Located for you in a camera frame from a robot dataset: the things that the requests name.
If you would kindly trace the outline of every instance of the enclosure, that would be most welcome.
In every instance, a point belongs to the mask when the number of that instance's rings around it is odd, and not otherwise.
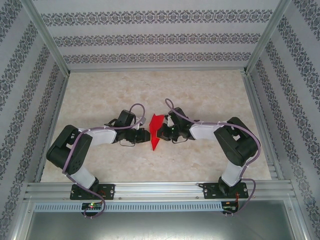
[[[319,4],[1,1],[0,238],[320,239]],[[161,140],[90,148],[85,167],[115,187],[85,219],[91,201],[71,200],[48,149],[66,125],[103,126],[135,103],[148,129],[170,111],[165,98],[193,120],[239,117],[257,136],[246,208],[222,215],[234,199],[199,188],[227,166],[216,142]]]

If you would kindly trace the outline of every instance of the marble floor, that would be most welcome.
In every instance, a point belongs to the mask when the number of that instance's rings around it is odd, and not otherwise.
[[[68,124],[78,128],[102,126],[134,103],[145,106],[145,126],[149,128],[153,114],[168,113],[165,98],[170,98],[191,119],[217,122],[239,117],[258,134],[237,70],[92,72],[71,73],[53,140]],[[137,116],[142,114],[139,107],[133,112]],[[172,144],[161,140],[155,151],[150,142],[135,147],[118,143],[91,147],[84,165],[101,182],[181,182],[217,181],[227,162],[216,141]],[[271,179],[263,152],[244,177]],[[68,179],[61,169],[46,161],[41,181],[68,182]]]

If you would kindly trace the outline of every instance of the ventilation slots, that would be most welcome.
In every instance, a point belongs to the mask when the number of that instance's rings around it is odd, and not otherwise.
[[[35,212],[80,212],[82,203],[37,203]],[[220,201],[205,202],[109,202],[105,212],[205,212],[222,211]]]

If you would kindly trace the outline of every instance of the red object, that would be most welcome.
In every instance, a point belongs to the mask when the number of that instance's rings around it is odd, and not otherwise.
[[[165,115],[153,114],[151,122],[149,124],[149,131],[151,134],[151,145],[152,145],[153,151],[156,149],[156,146],[160,140],[160,138],[157,137],[157,131],[162,127],[162,123],[164,122],[164,119],[165,119]]]

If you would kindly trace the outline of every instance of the wallpaper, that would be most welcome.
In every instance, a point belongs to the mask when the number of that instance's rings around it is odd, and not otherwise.
[[[279,0],[35,0],[71,70],[245,67]]]
[[[320,239],[319,1],[294,0],[251,72],[283,175]]]
[[[0,240],[33,182],[64,82],[21,3],[0,3]]]

